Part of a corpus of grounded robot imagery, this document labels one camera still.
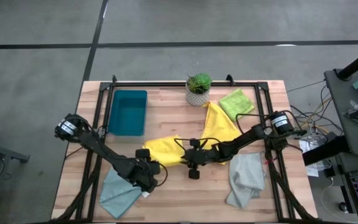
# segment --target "concrete floor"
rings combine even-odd
[[[0,0],[0,44],[91,43],[102,0]],[[100,42],[358,40],[358,1],[110,0]],[[75,111],[89,49],[0,50],[0,145],[31,154],[11,163],[0,189],[0,223],[49,219],[67,144],[53,137],[55,125]],[[358,57],[358,45],[296,47],[198,47],[98,49],[90,80],[183,80],[208,72],[215,80],[231,74],[243,80],[284,80],[287,90],[323,79]],[[318,105],[324,85],[288,94],[303,111]],[[325,114],[339,123],[333,105]],[[319,201],[325,186],[312,191]],[[324,204],[337,209],[338,188]]]

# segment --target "black metal frame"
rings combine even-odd
[[[248,87],[253,87],[255,89],[256,103],[257,103],[259,114],[264,113],[262,97],[260,94],[260,91],[263,91],[265,94],[265,100],[266,100],[266,104],[267,104],[268,113],[273,113],[273,106],[272,106],[272,101],[270,99],[269,85],[267,82],[235,82],[233,80],[233,78],[231,77],[231,75],[228,75],[226,77],[226,80],[227,80],[226,82],[212,82],[211,85],[212,86],[248,86]],[[102,82],[100,84],[98,101],[96,104],[94,121],[93,121],[94,128],[97,128],[97,125],[98,125],[99,114],[101,111],[102,99],[103,99],[104,92],[106,90],[109,90],[108,98],[107,98],[107,102],[106,102],[106,111],[105,111],[104,119],[103,119],[103,127],[107,127],[108,120],[109,120],[109,114],[110,114],[110,107],[111,107],[111,103],[112,103],[113,88],[114,87],[133,87],[133,86],[134,87],[139,87],[139,86],[144,86],[144,87],[148,87],[148,86],[182,86],[182,87],[185,87],[185,82],[117,82],[116,77],[113,76],[112,82]],[[260,122],[265,125],[265,123],[266,123],[265,118],[260,117]],[[266,148],[266,151],[271,154],[271,150],[268,148],[267,144],[265,144],[265,148]],[[91,169],[92,154],[93,153],[91,151],[88,151],[88,153],[86,155],[83,182],[81,185],[80,194],[85,194],[90,187],[90,184],[89,184],[90,177],[88,178],[88,174]],[[280,166],[280,175],[281,175],[284,183],[286,183],[288,185],[288,178],[287,178],[287,173],[285,170],[284,159],[283,159],[282,153],[277,152],[277,159],[278,159],[278,164]],[[67,223],[71,223],[71,222],[90,223],[93,221],[94,206],[96,203],[96,192],[98,189],[100,168],[101,168],[101,157],[98,156],[96,158],[96,163],[95,163],[94,169],[92,171],[92,174],[90,175],[90,176],[92,176],[92,189],[91,189],[91,197],[89,200],[88,214],[87,214],[86,218],[82,218],[84,201],[83,201],[83,199],[81,199],[81,202],[76,204],[77,212],[76,212],[74,220],[69,220],[69,219],[51,220],[50,223],[64,223],[65,221]],[[274,164],[272,162],[270,162],[268,164],[268,168],[269,168],[269,172],[271,173],[272,170],[275,169]],[[287,203],[287,207],[288,207],[289,218],[285,218],[283,215],[283,210],[282,210],[282,206],[281,206],[280,195],[279,195],[278,187],[277,187],[277,181],[272,176],[270,176],[270,181],[272,183],[273,199],[274,199],[274,204],[275,204],[275,208],[276,208],[278,222],[333,223],[333,222],[322,222],[322,221],[316,221],[316,220],[297,220],[295,217],[293,205],[291,204],[291,202],[289,201],[288,198],[286,198],[286,203]]]

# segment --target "potted plant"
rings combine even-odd
[[[209,100],[212,78],[207,73],[189,77],[186,82],[186,100],[193,106],[201,106]]]

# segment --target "black cable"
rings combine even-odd
[[[162,163],[159,163],[159,164],[160,164],[160,166],[162,166],[162,168],[165,169],[165,178],[164,178],[164,180],[161,182],[161,184],[157,184],[156,187],[160,187],[160,186],[163,185],[163,184],[165,183],[165,181],[167,181],[167,179],[168,179],[168,170],[167,170],[167,168],[166,168],[164,165],[162,165]]]
[[[333,100],[333,99],[330,99],[330,100],[328,101],[326,108],[324,109],[323,113],[321,114],[321,117],[320,117],[319,119],[317,119],[315,122],[321,120],[321,118],[323,117],[324,113],[326,112],[326,110],[327,110],[327,108],[328,108],[330,102],[332,102],[332,100]]]
[[[270,116],[269,114],[236,114],[236,123],[237,126],[240,129],[241,134],[243,134],[244,132],[241,129],[240,123],[239,123],[239,116],[258,116],[258,117],[265,117],[265,116]]]
[[[293,148],[295,148],[295,149],[297,149],[297,150],[303,152],[303,150],[302,150],[301,148],[299,148],[298,146],[294,146],[294,145],[292,145],[292,144],[287,144],[287,146],[291,146],[291,147],[293,147]]]
[[[307,114],[313,114],[313,112],[302,112],[302,111],[300,111],[298,108],[296,108],[295,106],[293,106],[293,105],[290,105],[293,109],[295,109],[295,110],[297,110],[297,112],[299,112],[300,114],[302,114],[303,116],[305,116],[305,117],[308,117],[307,116]],[[325,119],[325,120],[327,120],[327,121],[329,121],[331,124],[329,124],[329,125],[333,125],[333,126],[335,126],[335,128],[336,129],[338,129],[338,130],[340,130],[341,131],[341,133],[339,134],[340,136],[343,134],[343,130],[342,130],[342,128],[339,126],[339,125],[337,125],[336,123],[334,123],[333,121],[331,121],[330,119],[328,119],[328,118],[326,118],[326,117],[324,117],[324,116],[321,116],[320,114],[316,114],[317,116],[319,116],[321,119]]]
[[[290,113],[290,114],[292,115],[292,118],[295,120],[296,124],[298,125],[299,129],[302,130],[302,127],[299,125],[299,122],[298,122],[298,120],[296,119],[295,115],[294,115],[291,111],[289,111],[289,110],[283,110],[283,111]]]
[[[319,112],[315,112],[315,114],[321,113],[324,110],[324,100],[323,100],[323,91],[324,89],[327,87],[327,85],[325,85],[321,91],[320,91],[320,100],[321,100],[321,111]]]
[[[69,156],[71,156],[72,154],[74,154],[74,153],[78,152],[79,150],[81,150],[81,149],[83,149],[83,148],[84,148],[84,146],[82,146],[82,147],[80,147],[80,148],[76,149],[75,151],[73,151],[73,152],[69,153],[69,155],[67,155],[67,156],[65,157],[65,159],[67,159]]]
[[[0,161],[2,162],[2,169],[0,171],[0,176],[3,174],[4,170],[5,170],[5,161],[3,158],[0,158]]]
[[[319,82],[315,82],[315,83],[312,83],[312,84],[309,84],[309,85],[305,85],[305,86],[302,86],[302,87],[294,88],[294,89],[292,89],[292,90],[288,90],[287,93],[292,92],[292,91],[295,91],[295,90],[300,90],[300,89],[302,89],[302,88],[306,88],[306,87],[309,87],[309,86],[312,86],[312,85],[315,85],[315,84],[319,84],[319,83],[322,83],[322,82],[324,82],[324,81],[325,81],[325,80],[319,81]]]
[[[215,140],[217,141],[218,143],[221,143],[221,144],[224,144],[224,142],[221,142],[219,139],[217,138],[202,138],[202,139],[180,139],[180,138],[175,138],[173,139],[185,152],[186,152],[186,149],[178,142],[178,140],[181,140],[181,141],[191,141],[191,140],[197,140],[197,141],[202,141],[202,140]]]

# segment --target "white plant pot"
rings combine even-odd
[[[209,88],[208,91],[206,91],[203,94],[192,93],[188,89],[187,82],[186,82],[186,101],[189,102],[189,104],[191,104],[193,106],[201,106],[209,100],[209,90],[210,89],[211,88]]]

